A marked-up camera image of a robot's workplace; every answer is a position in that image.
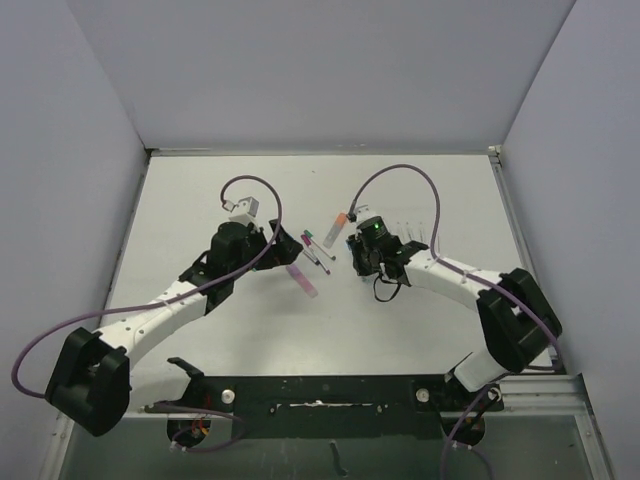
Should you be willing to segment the green cap marker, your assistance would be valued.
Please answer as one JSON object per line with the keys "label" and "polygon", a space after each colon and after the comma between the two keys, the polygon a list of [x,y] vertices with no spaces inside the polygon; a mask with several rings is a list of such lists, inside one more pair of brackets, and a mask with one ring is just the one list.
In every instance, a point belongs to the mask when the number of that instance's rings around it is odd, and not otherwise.
{"label": "green cap marker", "polygon": [[309,230],[304,230],[304,235],[309,239],[309,241],[311,242],[312,245],[314,245],[319,251],[321,251],[328,259],[332,260],[332,261],[336,261],[337,257],[335,255],[332,255],[329,250],[327,249],[327,247],[322,246],[318,240],[315,239],[315,236],[309,231]]}

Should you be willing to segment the orange cap pen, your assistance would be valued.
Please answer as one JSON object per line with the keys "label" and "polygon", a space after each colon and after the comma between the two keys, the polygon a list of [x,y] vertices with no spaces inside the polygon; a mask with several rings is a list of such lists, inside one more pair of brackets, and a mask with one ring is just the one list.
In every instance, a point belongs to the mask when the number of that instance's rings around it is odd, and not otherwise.
{"label": "orange cap pen", "polygon": [[414,239],[413,238],[413,232],[412,232],[412,229],[411,229],[411,225],[408,222],[406,222],[405,228],[406,228],[406,234],[407,234],[407,237],[408,237],[409,241],[412,241]]}

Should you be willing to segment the orange cap highlighter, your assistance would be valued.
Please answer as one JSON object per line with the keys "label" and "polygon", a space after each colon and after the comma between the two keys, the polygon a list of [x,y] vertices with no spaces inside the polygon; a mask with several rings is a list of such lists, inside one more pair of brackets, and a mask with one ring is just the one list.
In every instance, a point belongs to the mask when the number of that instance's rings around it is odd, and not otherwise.
{"label": "orange cap highlighter", "polygon": [[325,236],[322,245],[326,248],[331,248],[342,232],[345,224],[347,223],[347,215],[341,212],[337,215],[327,235]]}

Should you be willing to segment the teal cap pen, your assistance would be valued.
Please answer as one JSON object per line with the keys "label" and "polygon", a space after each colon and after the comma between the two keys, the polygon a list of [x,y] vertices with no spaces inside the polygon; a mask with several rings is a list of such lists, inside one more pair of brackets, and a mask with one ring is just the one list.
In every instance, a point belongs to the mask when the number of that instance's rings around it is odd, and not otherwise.
{"label": "teal cap pen", "polygon": [[398,236],[399,236],[400,240],[402,241],[402,243],[404,243],[405,242],[405,230],[404,230],[404,227],[401,224],[401,222],[396,222],[396,225],[397,225]]}

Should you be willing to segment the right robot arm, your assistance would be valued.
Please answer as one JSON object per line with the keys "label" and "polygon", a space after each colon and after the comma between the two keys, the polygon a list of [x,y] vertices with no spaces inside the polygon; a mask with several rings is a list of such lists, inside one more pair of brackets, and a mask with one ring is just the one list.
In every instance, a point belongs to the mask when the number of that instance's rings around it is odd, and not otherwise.
{"label": "right robot arm", "polygon": [[445,395],[452,406],[469,408],[480,398],[481,388],[529,368],[561,335],[557,315],[528,271],[476,269],[438,257],[419,241],[402,242],[375,213],[364,210],[352,218],[356,230],[347,245],[359,276],[398,288],[421,288],[478,314],[484,345],[451,370]]}

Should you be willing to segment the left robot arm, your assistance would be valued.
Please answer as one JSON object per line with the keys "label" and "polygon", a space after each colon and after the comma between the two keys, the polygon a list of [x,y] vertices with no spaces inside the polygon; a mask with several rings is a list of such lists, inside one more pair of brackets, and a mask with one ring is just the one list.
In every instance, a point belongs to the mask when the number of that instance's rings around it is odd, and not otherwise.
{"label": "left robot arm", "polygon": [[302,244],[276,221],[269,225],[272,241],[253,223],[221,224],[209,249],[138,314],[95,331],[80,327],[70,333],[45,389],[46,402],[94,436],[113,429],[132,404],[131,371],[144,356],[221,305],[246,271],[297,260]]}

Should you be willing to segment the magenta cap marker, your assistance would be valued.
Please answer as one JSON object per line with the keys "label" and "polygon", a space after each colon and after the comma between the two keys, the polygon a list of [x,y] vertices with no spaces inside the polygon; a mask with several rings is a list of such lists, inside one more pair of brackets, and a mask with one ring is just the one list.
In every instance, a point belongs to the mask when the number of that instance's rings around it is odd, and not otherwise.
{"label": "magenta cap marker", "polygon": [[305,246],[307,247],[307,250],[309,251],[309,253],[314,257],[315,261],[318,263],[321,269],[325,272],[325,274],[330,275],[331,274],[330,269],[322,262],[322,260],[320,259],[316,251],[313,249],[310,238],[307,235],[302,234],[301,239],[305,244]]}

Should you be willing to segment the pink highlighter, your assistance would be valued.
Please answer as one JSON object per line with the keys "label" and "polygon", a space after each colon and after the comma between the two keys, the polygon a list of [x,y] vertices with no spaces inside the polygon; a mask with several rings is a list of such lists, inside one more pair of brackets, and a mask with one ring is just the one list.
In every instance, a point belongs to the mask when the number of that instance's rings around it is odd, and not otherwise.
{"label": "pink highlighter", "polygon": [[315,298],[318,295],[317,289],[295,264],[287,265],[286,270],[307,296]]}

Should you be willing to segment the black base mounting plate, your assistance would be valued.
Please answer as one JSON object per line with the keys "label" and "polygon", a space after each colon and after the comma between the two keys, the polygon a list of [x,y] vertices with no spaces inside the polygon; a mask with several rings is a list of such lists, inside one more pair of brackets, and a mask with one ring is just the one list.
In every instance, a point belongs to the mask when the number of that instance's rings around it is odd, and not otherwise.
{"label": "black base mounting plate", "polygon": [[449,375],[206,376],[192,372],[168,413],[170,441],[209,451],[241,440],[364,440],[448,434],[477,444],[486,413],[503,410],[497,384],[469,393]]}

